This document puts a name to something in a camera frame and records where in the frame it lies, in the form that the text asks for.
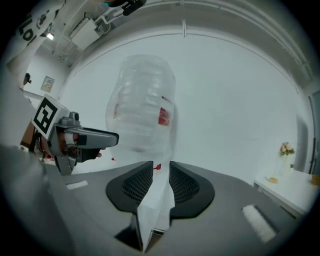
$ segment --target white wall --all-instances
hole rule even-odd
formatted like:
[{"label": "white wall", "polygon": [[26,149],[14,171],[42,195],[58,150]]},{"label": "white wall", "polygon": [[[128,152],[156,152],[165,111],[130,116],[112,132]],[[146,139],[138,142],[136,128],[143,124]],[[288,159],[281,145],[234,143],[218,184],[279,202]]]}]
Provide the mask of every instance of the white wall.
[{"label": "white wall", "polygon": [[40,99],[37,99],[37,98],[34,98],[34,97],[28,97],[28,96],[26,96],[26,98],[31,102],[31,105],[32,105],[35,109],[38,108],[38,106],[39,106],[39,104],[40,104],[40,102],[41,102]]},{"label": "white wall", "polygon": [[[306,97],[311,98],[311,102],[312,102],[313,101],[312,95],[319,92],[319,91],[320,91],[320,74],[317,74],[314,77],[314,79],[303,88],[303,92]],[[312,115],[312,109],[311,109],[311,104],[310,104],[309,99],[307,99],[307,109],[308,109],[308,115],[306,116],[306,118],[309,120],[309,122],[313,122],[314,117]],[[313,105],[313,110],[320,111],[320,109],[315,109],[315,105]],[[312,146],[313,139],[315,137],[315,131],[314,131],[313,127],[310,128],[309,131],[310,132],[308,134],[308,141],[309,141],[310,145]],[[307,151],[307,167],[308,167],[307,171],[309,171],[310,161],[312,160],[313,149],[311,146],[308,148],[308,151]]]},{"label": "white wall", "polygon": [[31,75],[32,83],[25,85],[24,90],[40,96],[45,95],[47,92],[41,90],[41,86],[47,76],[55,79],[52,90],[48,94],[56,98],[61,86],[66,81],[68,69],[65,63],[55,59],[49,50],[41,46],[36,51],[27,69],[27,72]]},{"label": "white wall", "polygon": [[314,124],[308,97],[301,91],[296,98],[297,146],[292,164],[295,170],[308,173],[313,151]]},{"label": "white wall", "polygon": [[[134,54],[160,56],[175,74],[175,161],[253,184],[258,173],[276,168],[282,142],[297,147],[297,112],[304,106],[294,86],[253,52],[195,35],[131,42],[81,69],[67,84],[61,102],[79,112],[82,125],[105,129],[106,106],[119,66]],[[95,164],[86,166],[87,171]],[[110,164],[110,155],[104,153],[100,170]]]}]

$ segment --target black mesh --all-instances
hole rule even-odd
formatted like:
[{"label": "black mesh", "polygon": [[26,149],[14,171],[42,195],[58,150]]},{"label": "black mesh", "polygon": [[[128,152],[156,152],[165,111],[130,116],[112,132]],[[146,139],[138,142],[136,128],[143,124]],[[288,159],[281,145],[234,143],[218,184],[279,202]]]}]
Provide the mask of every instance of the black mesh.
[{"label": "black mesh", "polygon": [[132,177],[127,178],[123,182],[122,191],[140,205],[152,184],[153,174],[153,165],[151,165]]},{"label": "black mesh", "polygon": [[175,205],[188,201],[199,192],[199,183],[174,166],[171,166],[169,183]]}]

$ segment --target cable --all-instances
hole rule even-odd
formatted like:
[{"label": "cable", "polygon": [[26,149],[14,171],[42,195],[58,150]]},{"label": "cable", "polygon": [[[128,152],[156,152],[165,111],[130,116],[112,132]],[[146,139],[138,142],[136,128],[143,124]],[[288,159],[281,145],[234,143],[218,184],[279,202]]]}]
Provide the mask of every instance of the cable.
[{"label": "cable", "polygon": [[97,31],[100,31],[102,24],[103,24],[103,22],[101,23],[101,25],[98,26]]},{"label": "cable", "polygon": [[108,33],[108,32],[110,31],[110,29],[111,29],[111,23],[109,23],[109,28],[108,28],[108,30],[107,30],[106,32],[104,32],[102,35],[105,35],[106,33]]}]

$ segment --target door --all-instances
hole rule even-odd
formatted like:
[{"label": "door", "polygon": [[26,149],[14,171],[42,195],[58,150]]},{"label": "door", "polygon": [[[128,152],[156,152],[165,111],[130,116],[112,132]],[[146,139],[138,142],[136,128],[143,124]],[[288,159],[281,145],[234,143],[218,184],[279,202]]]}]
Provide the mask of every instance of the door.
[{"label": "door", "polygon": [[312,95],[314,116],[315,149],[313,170],[311,174],[320,175],[320,91]]}]

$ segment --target white table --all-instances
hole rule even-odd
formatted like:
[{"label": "white table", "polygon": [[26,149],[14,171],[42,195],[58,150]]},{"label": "white table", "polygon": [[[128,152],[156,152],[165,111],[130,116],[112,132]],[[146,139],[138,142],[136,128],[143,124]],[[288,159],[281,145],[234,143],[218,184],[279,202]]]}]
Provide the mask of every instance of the white table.
[{"label": "white table", "polygon": [[270,182],[265,176],[261,176],[254,181],[254,187],[296,218],[306,215],[320,191],[319,186],[311,184],[312,176],[292,170],[284,176],[275,176],[275,178],[279,183]]}]

